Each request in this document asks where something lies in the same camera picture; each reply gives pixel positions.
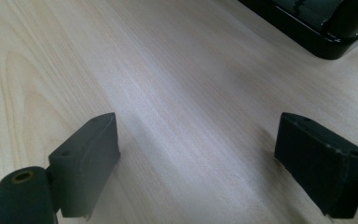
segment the dark plastic part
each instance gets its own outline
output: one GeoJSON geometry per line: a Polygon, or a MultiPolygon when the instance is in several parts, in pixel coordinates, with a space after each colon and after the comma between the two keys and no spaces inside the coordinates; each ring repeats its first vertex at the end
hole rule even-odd
{"type": "Polygon", "coordinates": [[[358,0],[239,1],[318,57],[338,59],[358,45],[358,10],[347,14],[358,0]]]}
{"type": "Polygon", "coordinates": [[[0,224],[3,223],[56,223],[43,168],[20,169],[1,180],[0,224]]]}
{"type": "Polygon", "coordinates": [[[358,147],[317,122],[283,113],[275,157],[325,215],[351,218],[358,207],[358,147]]]}
{"type": "Polygon", "coordinates": [[[345,0],[328,20],[327,33],[352,38],[358,33],[358,0],[345,0]]]}
{"type": "Polygon", "coordinates": [[[119,157],[115,114],[87,122],[48,156],[54,210],[90,216],[119,157]]]}

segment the wood grain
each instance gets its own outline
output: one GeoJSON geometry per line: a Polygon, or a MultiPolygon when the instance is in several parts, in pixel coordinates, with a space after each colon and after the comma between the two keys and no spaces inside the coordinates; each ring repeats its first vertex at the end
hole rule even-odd
{"type": "Polygon", "coordinates": [[[283,111],[358,145],[358,48],[318,59],[235,0],[0,0],[0,179],[110,111],[91,222],[331,223],[272,155],[283,111]]]}

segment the black plastic bracket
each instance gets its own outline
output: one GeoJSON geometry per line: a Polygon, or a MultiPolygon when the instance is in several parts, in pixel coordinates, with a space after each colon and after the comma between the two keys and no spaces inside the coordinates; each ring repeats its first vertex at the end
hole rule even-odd
{"type": "Polygon", "coordinates": [[[358,0],[239,0],[312,54],[334,60],[358,45],[358,0]]]}
{"type": "Polygon", "coordinates": [[[118,162],[114,113],[91,119],[48,156],[50,166],[27,167],[0,182],[0,223],[57,223],[90,217],[118,162]]]}
{"type": "Polygon", "coordinates": [[[321,124],[282,113],[275,158],[332,218],[353,218],[358,207],[358,146],[321,124]]]}

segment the light wood surface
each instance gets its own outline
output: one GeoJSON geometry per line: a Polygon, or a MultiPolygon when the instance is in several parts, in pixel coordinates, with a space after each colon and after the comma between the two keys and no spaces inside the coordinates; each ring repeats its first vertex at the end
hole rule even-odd
{"type": "Polygon", "coordinates": [[[0,0],[0,179],[111,111],[91,223],[331,223],[273,151],[283,111],[358,145],[358,48],[318,59],[235,0],[0,0]]]}

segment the screw hole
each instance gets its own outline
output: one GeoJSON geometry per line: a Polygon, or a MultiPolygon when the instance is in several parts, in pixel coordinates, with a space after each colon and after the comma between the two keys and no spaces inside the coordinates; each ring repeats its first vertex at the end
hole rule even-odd
{"type": "Polygon", "coordinates": [[[64,151],[61,155],[62,156],[69,156],[69,155],[71,155],[71,152],[70,151],[64,151]]]}
{"type": "Polygon", "coordinates": [[[21,172],[17,175],[15,175],[12,179],[11,182],[13,184],[21,184],[24,183],[26,181],[28,181],[29,179],[31,179],[34,176],[34,172],[32,171],[25,171],[25,172],[21,172]]]}
{"type": "Polygon", "coordinates": [[[357,151],[350,151],[352,156],[358,156],[358,152],[357,151]]]}

